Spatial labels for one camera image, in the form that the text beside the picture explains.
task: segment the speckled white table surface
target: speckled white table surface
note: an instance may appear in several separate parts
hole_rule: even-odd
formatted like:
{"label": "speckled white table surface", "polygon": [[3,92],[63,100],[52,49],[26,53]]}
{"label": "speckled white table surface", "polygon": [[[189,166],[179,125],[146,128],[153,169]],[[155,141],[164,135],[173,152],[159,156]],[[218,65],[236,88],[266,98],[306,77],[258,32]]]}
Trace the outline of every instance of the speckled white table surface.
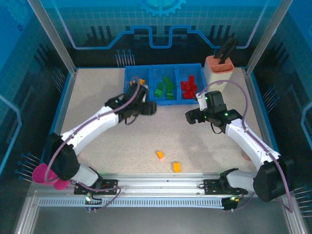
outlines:
{"label": "speckled white table surface", "polygon": [[[231,80],[247,92],[240,68]],[[66,112],[62,132],[67,132],[95,114],[109,99],[123,91],[124,69],[79,69]],[[222,92],[228,109],[244,112],[241,91],[228,84]],[[260,136],[254,109],[249,100],[246,122]],[[100,173],[172,173],[172,163],[180,162],[182,173],[213,173],[237,167],[255,171],[251,161],[241,155],[240,147],[225,134],[216,135],[209,123],[190,125],[185,113],[196,105],[158,106],[152,117],[139,116],[130,126],[121,123],[110,128],[79,155]],[[160,160],[156,151],[165,157]]]}

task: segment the magenta cup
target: magenta cup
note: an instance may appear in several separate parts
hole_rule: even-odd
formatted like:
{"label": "magenta cup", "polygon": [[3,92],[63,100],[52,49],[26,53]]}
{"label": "magenta cup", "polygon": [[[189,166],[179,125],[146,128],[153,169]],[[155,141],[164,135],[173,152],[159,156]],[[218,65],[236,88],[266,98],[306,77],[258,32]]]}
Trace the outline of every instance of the magenta cup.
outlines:
{"label": "magenta cup", "polygon": [[58,179],[57,182],[53,186],[57,190],[63,190],[68,187],[68,184],[69,184],[69,180],[63,181],[61,179]]}
{"label": "magenta cup", "polygon": [[[40,164],[38,167],[35,168],[35,170],[33,171],[33,180],[36,183],[51,185],[51,184],[55,184],[57,182],[57,180],[54,180],[52,182],[44,182],[44,174],[47,171],[47,168],[48,168],[48,166],[45,163]],[[48,180],[51,180],[51,179],[56,178],[56,177],[58,177],[58,176],[50,169]]]}

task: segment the gear logo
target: gear logo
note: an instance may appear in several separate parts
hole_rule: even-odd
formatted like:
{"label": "gear logo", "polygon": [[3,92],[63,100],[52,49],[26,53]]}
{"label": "gear logo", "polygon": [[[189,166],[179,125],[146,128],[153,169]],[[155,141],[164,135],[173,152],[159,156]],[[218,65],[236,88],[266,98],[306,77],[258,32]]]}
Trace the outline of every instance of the gear logo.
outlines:
{"label": "gear logo", "polygon": [[6,6],[16,22],[22,24],[28,17],[27,0],[0,0],[0,5]]}
{"label": "gear logo", "polygon": [[186,0],[139,0],[138,3],[146,13],[162,17],[169,16],[170,13],[175,14],[176,9],[181,9],[181,5],[186,3]]}

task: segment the blue enclosure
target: blue enclosure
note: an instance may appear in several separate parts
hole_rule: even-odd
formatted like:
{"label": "blue enclosure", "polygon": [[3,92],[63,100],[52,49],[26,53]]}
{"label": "blue enclosure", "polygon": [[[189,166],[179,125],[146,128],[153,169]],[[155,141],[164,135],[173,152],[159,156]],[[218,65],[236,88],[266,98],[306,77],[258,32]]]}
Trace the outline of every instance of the blue enclosure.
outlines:
{"label": "blue enclosure", "polygon": [[[267,143],[294,159],[297,187],[310,182],[312,0],[294,0],[279,15],[285,2],[0,0],[0,229],[15,229],[32,180],[24,173],[25,156],[40,160],[51,129],[62,125],[57,117],[69,101],[64,90],[76,68],[125,69],[125,91],[138,76],[149,85],[149,100],[159,105],[196,104],[183,99],[180,82],[195,75],[201,91],[207,85],[205,58],[229,37],[238,41],[231,60],[251,78],[258,121],[272,139]],[[42,9],[35,14],[36,7]],[[278,18],[271,38],[268,28]],[[165,92],[154,96],[164,76],[175,86],[172,100]]]}

